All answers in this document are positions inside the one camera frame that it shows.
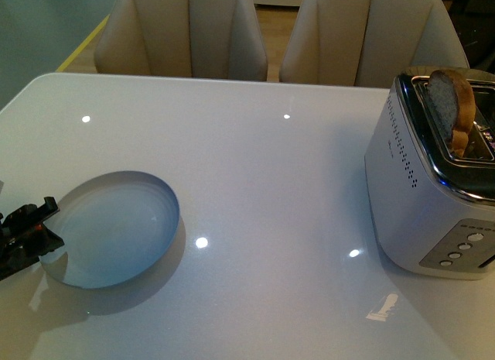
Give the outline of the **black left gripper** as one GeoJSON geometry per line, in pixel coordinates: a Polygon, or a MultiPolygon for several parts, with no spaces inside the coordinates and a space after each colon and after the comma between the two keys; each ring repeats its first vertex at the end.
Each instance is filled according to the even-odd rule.
{"type": "Polygon", "coordinates": [[[39,256],[64,246],[61,237],[50,231],[43,222],[60,208],[54,197],[44,197],[40,206],[21,206],[1,224],[1,279],[30,267],[39,256]],[[29,220],[32,213],[33,222],[29,220]]]}

